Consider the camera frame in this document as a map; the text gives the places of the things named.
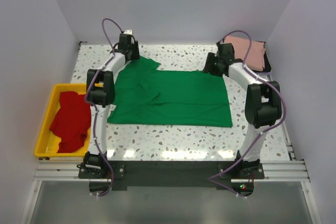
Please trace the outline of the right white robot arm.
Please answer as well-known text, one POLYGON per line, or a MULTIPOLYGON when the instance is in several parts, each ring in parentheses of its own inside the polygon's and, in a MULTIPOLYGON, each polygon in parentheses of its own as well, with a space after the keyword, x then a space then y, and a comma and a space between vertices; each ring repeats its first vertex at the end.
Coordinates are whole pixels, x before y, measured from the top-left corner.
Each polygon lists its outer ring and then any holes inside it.
POLYGON ((247 133, 237 152, 236 160, 219 175, 235 173, 239 178, 246 178, 258 169, 260 152, 268 131, 281 124, 285 117, 282 105, 280 85, 254 73, 241 59, 235 58, 231 43, 218 42, 217 53, 208 53, 204 73, 218 77, 227 76, 236 81, 246 91, 245 118, 248 122, 247 133))

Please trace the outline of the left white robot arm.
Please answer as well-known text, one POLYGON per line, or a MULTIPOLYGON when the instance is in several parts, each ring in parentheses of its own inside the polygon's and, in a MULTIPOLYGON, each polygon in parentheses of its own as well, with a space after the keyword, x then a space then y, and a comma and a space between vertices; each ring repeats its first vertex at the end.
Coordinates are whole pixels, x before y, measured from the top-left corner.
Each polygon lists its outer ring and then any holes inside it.
POLYGON ((106 127, 110 107, 115 99, 116 74, 129 61, 139 60, 139 44, 132 30, 122 31, 119 42, 112 47, 109 59, 98 69, 87 71, 85 101, 90 105, 91 127, 88 150, 82 170, 90 170, 97 178, 108 174, 106 127))

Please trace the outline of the green t-shirt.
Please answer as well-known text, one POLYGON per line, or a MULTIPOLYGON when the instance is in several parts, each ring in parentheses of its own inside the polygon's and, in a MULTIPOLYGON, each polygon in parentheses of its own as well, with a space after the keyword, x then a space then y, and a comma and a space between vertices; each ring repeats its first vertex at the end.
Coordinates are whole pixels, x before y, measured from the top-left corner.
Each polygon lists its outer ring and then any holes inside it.
POLYGON ((201 71, 160 70, 142 57, 121 70, 110 124, 232 127, 225 81, 201 71))

